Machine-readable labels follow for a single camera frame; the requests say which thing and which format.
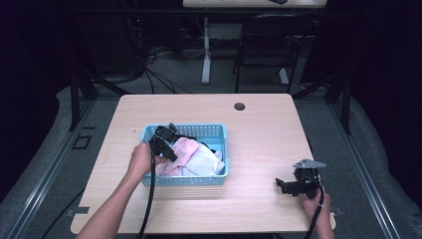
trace wooden table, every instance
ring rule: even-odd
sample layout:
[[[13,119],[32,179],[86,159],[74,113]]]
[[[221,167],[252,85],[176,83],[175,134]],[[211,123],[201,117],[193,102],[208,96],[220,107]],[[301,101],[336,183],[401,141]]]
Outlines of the wooden table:
[[[237,111],[234,104],[245,105]],[[115,110],[72,232],[111,195],[126,172],[133,147],[148,124],[223,123],[230,173],[223,185],[156,186],[145,233],[307,231],[298,197],[283,194],[275,178],[293,181],[293,164],[313,158],[289,95],[124,96]],[[149,188],[134,191],[118,233],[138,233]]]

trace blue plastic basket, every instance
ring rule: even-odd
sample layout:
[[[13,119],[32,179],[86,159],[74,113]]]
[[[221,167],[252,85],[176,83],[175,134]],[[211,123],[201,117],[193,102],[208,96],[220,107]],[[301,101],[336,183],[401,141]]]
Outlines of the blue plastic basket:
[[[141,135],[142,141],[149,141],[159,125],[147,125]],[[223,155],[224,168],[219,175],[213,176],[155,176],[155,185],[221,185],[229,173],[229,157],[226,127],[220,123],[178,124],[183,135],[194,136],[198,142],[206,143],[210,148],[220,150]],[[151,184],[151,174],[142,178],[145,186]]]

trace black chair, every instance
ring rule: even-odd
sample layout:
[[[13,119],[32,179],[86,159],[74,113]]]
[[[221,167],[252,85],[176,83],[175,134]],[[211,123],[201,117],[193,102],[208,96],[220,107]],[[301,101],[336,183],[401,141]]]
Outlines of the black chair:
[[[282,68],[292,69],[287,89],[289,93],[301,44],[312,28],[312,21],[303,16],[261,14],[247,20],[242,26],[233,67],[236,93],[239,92],[241,66],[275,68],[276,74]]]

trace dark background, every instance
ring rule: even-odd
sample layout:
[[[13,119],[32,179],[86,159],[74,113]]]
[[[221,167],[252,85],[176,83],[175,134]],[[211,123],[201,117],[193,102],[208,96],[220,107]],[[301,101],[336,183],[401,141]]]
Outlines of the dark background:
[[[58,5],[90,6],[90,1],[69,2],[60,1]],[[180,7],[180,2],[142,4]],[[133,7],[117,0],[94,3]],[[0,4],[2,200],[53,125],[59,108],[56,93],[70,84],[75,65],[82,64],[101,75],[137,76],[142,74],[144,58],[133,47],[125,18],[83,17],[74,21],[61,16],[57,21],[57,16],[45,14],[35,0]],[[50,2],[40,4],[48,6]],[[350,72],[352,95],[381,137],[391,174],[421,206],[417,188],[422,184],[422,7],[417,1],[397,4],[378,0],[368,4],[362,0],[328,2],[327,11],[369,14],[359,19],[320,22],[302,82],[320,81],[340,71],[347,56],[357,56]],[[151,38],[162,40],[174,51],[180,49],[179,37],[165,39],[180,34],[174,30],[189,21],[167,17],[150,23],[146,29],[154,29]]]

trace towel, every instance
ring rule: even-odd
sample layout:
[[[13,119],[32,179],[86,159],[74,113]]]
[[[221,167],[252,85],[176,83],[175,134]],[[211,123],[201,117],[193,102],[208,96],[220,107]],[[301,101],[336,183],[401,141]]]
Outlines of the towel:
[[[213,153],[207,146],[199,143],[195,153],[190,160],[183,166],[181,176],[210,176],[218,175],[224,168],[224,162],[221,160],[221,151]]]
[[[177,159],[172,161],[167,161],[165,163],[158,164],[155,167],[155,173],[158,176],[177,176],[179,175],[179,167],[183,167],[190,160],[192,154],[198,148],[198,142],[195,139],[189,139],[187,137],[181,137],[178,139],[172,149],[174,154],[176,154]]]

